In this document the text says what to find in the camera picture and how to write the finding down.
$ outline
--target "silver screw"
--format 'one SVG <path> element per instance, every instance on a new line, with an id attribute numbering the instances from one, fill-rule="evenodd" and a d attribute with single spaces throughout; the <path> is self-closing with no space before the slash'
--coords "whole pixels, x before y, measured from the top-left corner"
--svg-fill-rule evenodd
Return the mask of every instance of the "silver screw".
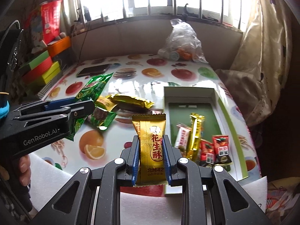
<path id="1" fill-rule="evenodd" d="M 87 168 L 87 167 L 83 167 L 83 168 L 81 168 L 80 169 L 80 173 L 82 173 L 82 174 L 86 174 L 86 173 L 88 173 L 90 170 L 89 170 L 89 168 Z"/>
<path id="2" fill-rule="evenodd" d="M 124 162 L 123 158 L 115 159 L 115 164 L 122 164 Z"/>
<path id="3" fill-rule="evenodd" d="M 188 159 L 185 158 L 185 157 L 182 157 L 179 159 L 179 162 L 182 163 L 182 164 L 187 164 L 188 163 Z"/>
<path id="4" fill-rule="evenodd" d="M 224 168 L 222 166 L 219 165 L 215 165 L 214 166 L 214 170 L 218 173 L 222 172 L 224 170 Z"/>

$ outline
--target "open box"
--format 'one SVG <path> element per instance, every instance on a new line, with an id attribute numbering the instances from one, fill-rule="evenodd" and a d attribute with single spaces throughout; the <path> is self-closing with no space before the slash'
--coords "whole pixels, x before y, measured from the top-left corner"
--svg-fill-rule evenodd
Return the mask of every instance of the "open box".
<path id="1" fill-rule="evenodd" d="M 205 121 L 201 138 L 212 142 L 212 135 L 228 135 L 229 156 L 233 161 L 229 173 L 236 181 L 248 177 L 244 154 L 230 112 L 214 88 L 164 87 L 164 101 L 167 115 L 165 134 L 170 137 L 172 146 L 178 133 L 176 123 L 190 126 L 191 113 L 203 115 Z"/>

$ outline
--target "fruit-patterned tablecloth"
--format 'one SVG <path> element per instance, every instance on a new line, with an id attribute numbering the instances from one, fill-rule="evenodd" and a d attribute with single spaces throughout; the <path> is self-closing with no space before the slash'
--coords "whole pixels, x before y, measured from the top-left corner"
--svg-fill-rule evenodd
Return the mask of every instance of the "fruit-patterned tablecloth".
<path id="1" fill-rule="evenodd" d="M 89 76 L 77 78 L 76 74 L 86 67 L 103 64 L 110 64 L 107 74 L 114 73 L 102 92 L 103 96 L 116 93 L 139 96 L 155 102 L 154 108 L 158 110 L 164 108 L 164 86 L 198 87 L 204 81 L 206 85 L 207 83 L 213 85 L 222 96 L 230 114 L 246 160 L 249 177 L 240 183 L 250 183 L 261 177 L 257 154 L 245 121 L 230 93 L 208 64 L 166 61 L 157 55 L 129 55 L 85 61 L 70 68 L 43 100 L 75 97 L 90 80 Z M 117 114 L 109 128 L 102 133 L 84 124 L 75 135 L 74 142 L 63 139 L 35 153 L 72 175 L 81 167 L 92 169 L 103 167 L 120 157 L 121 151 L 131 145 L 132 138 L 136 134 L 131 114 L 126 111 L 118 111 Z M 91 159 L 90 155 L 83 152 L 87 143 L 102 147 L 100 158 Z M 123 191 L 132 192 L 130 188 L 124 188 Z M 134 188 L 134 193 L 164 195 L 162 186 Z"/>

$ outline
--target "green wrapper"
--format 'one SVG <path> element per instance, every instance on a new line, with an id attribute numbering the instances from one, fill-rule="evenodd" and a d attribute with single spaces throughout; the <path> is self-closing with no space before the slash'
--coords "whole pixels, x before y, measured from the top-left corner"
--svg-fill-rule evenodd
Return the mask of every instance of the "green wrapper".
<path id="1" fill-rule="evenodd" d="M 100 130 L 106 130 L 116 115 L 117 114 L 114 112 L 109 112 L 101 107 L 96 107 L 93 114 L 88 116 L 87 121 Z"/>
<path id="2" fill-rule="evenodd" d="M 78 101 L 87 101 L 93 100 L 94 102 L 98 99 L 101 95 L 104 87 L 106 86 L 107 82 L 112 77 L 113 73 L 111 74 L 103 74 L 94 76 L 90 79 L 90 81 L 83 87 L 83 89 L 77 94 L 75 97 L 75 102 Z M 66 137 L 66 139 L 74 141 L 74 136 L 80 127 L 83 125 L 85 118 L 76 119 L 71 127 L 71 134 Z"/>
<path id="3" fill-rule="evenodd" d="M 87 101 L 89 99 L 96 101 L 112 75 L 113 73 L 92 77 L 85 87 L 77 94 L 76 102 Z"/>

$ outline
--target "white wall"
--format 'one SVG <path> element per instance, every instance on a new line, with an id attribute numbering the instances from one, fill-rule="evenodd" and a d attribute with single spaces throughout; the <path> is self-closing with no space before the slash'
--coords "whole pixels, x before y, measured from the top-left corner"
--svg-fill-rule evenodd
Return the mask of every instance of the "white wall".
<path id="1" fill-rule="evenodd" d="M 213 68 L 228 69 L 238 51 L 242 34 L 215 25 L 190 22 Z M 156 54 L 172 32 L 169 20 L 140 20 L 104 26 L 72 38 L 81 61 L 128 54 Z"/>

